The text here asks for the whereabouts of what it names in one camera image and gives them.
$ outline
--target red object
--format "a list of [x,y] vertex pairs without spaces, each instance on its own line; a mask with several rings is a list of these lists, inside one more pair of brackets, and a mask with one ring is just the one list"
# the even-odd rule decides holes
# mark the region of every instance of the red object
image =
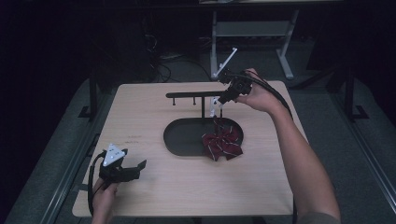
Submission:
[[242,148],[236,143],[239,132],[233,126],[225,128],[222,125],[221,117],[213,118],[215,133],[206,133],[202,136],[204,153],[213,161],[217,161],[222,154],[225,155],[227,161],[243,154]]

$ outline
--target black metal stand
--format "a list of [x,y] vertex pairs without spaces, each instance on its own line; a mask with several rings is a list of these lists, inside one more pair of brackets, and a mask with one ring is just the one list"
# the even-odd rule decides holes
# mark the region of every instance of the black metal stand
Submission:
[[94,72],[90,73],[90,106],[84,106],[79,113],[79,118],[89,118],[92,121],[97,112],[96,78]]
[[296,206],[296,202],[293,199],[293,217],[291,218],[291,223],[292,224],[296,224],[297,223],[297,217],[298,217],[297,206]]
[[345,66],[344,64],[336,64],[331,68],[309,78],[308,80],[298,85],[289,87],[289,90],[302,90],[308,87],[309,85],[315,83],[316,81],[320,80],[321,78],[324,78],[329,75],[331,75],[332,77],[326,85],[326,90],[328,92],[337,93],[340,91],[344,83],[346,84],[344,111],[347,117],[352,122],[355,122],[355,119],[368,119],[369,117],[361,105],[356,105],[358,114],[354,114],[353,112],[353,93],[354,93],[355,76],[351,66]]
[[205,97],[210,96],[221,96],[222,91],[198,91],[198,92],[169,92],[166,93],[166,98],[173,99],[173,105],[176,105],[176,98],[192,98],[193,104],[195,103],[195,97],[201,97],[201,107],[202,107],[202,120],[205,120]]

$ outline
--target dark background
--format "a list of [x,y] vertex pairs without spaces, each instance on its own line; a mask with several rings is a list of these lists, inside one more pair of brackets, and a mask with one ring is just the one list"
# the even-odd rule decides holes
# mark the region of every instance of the dark background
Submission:
[[[344,7],[323,11],[305,9],[293,38],[317,40],[309,69],[323,70],[340,62],[352,67],[396,124],[394,5],[385,0],[348,1]],[[199,36],[210,36],[210,11],[156,10],[149,17],[145,13],[76,10],[75,3],[61,1],[0,2],[0,222],[73,94],[92,72],[102,91],[121,83],[150,82],[155,76],[150,64],[155,66],[161,50],[194,56],[199,51],[192,43]],[[147,51],[152,43],[144,34],[156,35],[160,52]]]

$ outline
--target right hand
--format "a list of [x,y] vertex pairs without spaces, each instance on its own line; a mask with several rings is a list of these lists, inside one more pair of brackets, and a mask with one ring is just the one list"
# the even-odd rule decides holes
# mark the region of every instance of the right hand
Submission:
[[[251,77],[262,81],[262,79],[258,77],[254,68],[249,68],[245,70],[245,72]],[[254,82],[252,83],[250,94],[245,96],[240,95],[235,99],[235,101],[270,114],[283,106],[271,92]]]

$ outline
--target table top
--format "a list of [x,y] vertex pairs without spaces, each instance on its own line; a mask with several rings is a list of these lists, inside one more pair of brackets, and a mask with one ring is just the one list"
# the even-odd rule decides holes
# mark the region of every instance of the table top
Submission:
[[[294,121],[304,134],[283,82],[269,81],[288,102]],[[226,161],[220,157],[179,157],[166,149],[163,131],[175,119],[200,118],[201,101],[166,98],[168,92],[224,91],[218,82],[121,85],[93,158],[110,143],[128,148],[122,167],[147,160],[140,179],[121,183],[115,216],[205,217],[292,214],[292,193],[271,118],[247,105],[227,103],[223,117],[236,121],[244,132],[244,154]],[[95,177],[99,173],[99,161]],[[88,183],[88,171],[83,180]],[[77,217],[90,215],[87,191],[73,207]]]

